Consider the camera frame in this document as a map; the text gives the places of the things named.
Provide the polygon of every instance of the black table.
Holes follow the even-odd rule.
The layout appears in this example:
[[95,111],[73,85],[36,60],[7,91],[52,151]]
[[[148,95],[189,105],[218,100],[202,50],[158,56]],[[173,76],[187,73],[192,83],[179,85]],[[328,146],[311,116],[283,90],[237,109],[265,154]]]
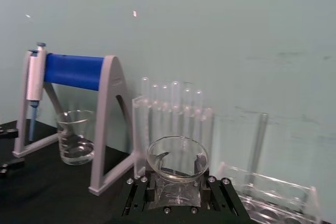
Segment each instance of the black table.
[[[14,128],[16,122],[3,124]],[[54,127],[36,122],[35,138],[56,133]],[[14,140],[0,140],[0,163],[13,157]],[[107,147],[105,172],[128,156]],[[101,224],[112,218],[112,208],[128,171],[101,196],[89,192],[91,162],[69,166],[62,162],[54,143],[24,157],[25,167],[0,180],[0,223],[90,223]]]

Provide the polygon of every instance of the pipette stand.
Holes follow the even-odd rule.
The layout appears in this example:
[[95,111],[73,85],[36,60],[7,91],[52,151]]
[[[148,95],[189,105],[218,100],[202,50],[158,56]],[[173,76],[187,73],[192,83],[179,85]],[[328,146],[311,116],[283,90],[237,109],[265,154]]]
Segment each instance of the pipette stand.
[[[20,114],[17,120],[17,128],[20,135],[15,139],[13,151],[16,157],[23,157],[58,140],[57,134],[54,134],[28,145],[25,143],[28,109],[26,93],[29,61],[32,53],[33,50],[26,53],[23,68],[22,97],[19,108]],[[116,56],[105,56],[102,58],[47,54],[43,88],[49,96],[56,113],[61,113],[63,109],[52,83],[98,91],[96,130],[94,135],[95,155],[92,162],[89,190],[95,195],[100,195],[133,166],[135,157],[133,151],[129,157],[116,167],[105,175],[103,174],[108,128],[112,126],[109,125],[108,118],[114,98],[117,99],[121,107],[128,128],[129,138],[132,139],[132,102],[128,96],[119,59]]]

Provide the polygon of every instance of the gray stand frame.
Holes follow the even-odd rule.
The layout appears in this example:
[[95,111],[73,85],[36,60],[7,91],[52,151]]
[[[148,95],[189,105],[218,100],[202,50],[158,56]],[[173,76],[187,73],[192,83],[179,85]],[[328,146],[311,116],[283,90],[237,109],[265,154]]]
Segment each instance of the gray stand frame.
[[[20,102],[20,114],[17,120],[19,137],[15,139],[13,151],[13,154],[16,157],[23,157],[58,140],[57,134],[54,134],[41,140],[35,141],[29,145],[25,145],[27,121],[26,118],[28,109],[26,93],[30,55],[31,52],[28,51],[25,56],[23,68],[22,97]],[[53,85],[51,83],[45,82],[44,89],[46,90],[46,93],[48,94],[56,113],[61,113],[63,109],[61,108]],[[127,124],[129,138],[132,139],[132,101],[128,96],[123,71],[119,59],[116,56],[105,56],[99,80],[96,131],[94,136],[95,155],[92,162],[91,181],[89,187],[90,192],[95,195],[100,195],[101,193],[103,193],[114,181],[116,181],[125,172],[127,172],[133,166],[135,161],[135,150],[133,150],[129,157],[123,160],[107,174],[103,174],[107,132],[108,127],[111,126],[109,125],[108,117],[111,113],[112,100],[114,98],[116,98],[119,102]]]

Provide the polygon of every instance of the black metal mount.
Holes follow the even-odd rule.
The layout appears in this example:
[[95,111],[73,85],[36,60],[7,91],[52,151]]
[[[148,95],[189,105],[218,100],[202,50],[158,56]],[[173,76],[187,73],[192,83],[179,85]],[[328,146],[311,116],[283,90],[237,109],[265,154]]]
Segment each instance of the black metal mount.
[[[17,129],[8,129],[5,130],[0,127],[0,140],[1,139],[12,139],[17,138],[19,136],[19,132]],[[20,169],[25,165],[24,158],[16,158],[9,162],[5,162],[0,164],[0,178],[5,178],[8,176],[10,170]]]
[[149,209],[155,196],[155,174],[128,178],[108,223],[256,223],[251,220],[230,179],[217,180],[207,170],[199,185],[201,207],[165,206]]

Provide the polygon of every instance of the teal wall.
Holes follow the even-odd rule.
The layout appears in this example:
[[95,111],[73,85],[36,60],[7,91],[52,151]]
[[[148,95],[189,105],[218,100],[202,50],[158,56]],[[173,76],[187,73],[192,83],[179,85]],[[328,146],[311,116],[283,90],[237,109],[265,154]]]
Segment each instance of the teal wall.
[[[336,222],[334,1],[0,0],[0,118],[17,119],[23,56],[36,41],[57,53],[114,54],[133,96],[143,76],[204,91],[218,161],[245,168],[257,113],[269,113],[259,172],[315,185],[324,219]],[[57,90],[67,109],[96,107],[93,92]],[[54,123],[47,99],[39,113]],[[111,124],[124,126],[119,118]],[[113,134],[110,145],[127,150],[125,133]]]

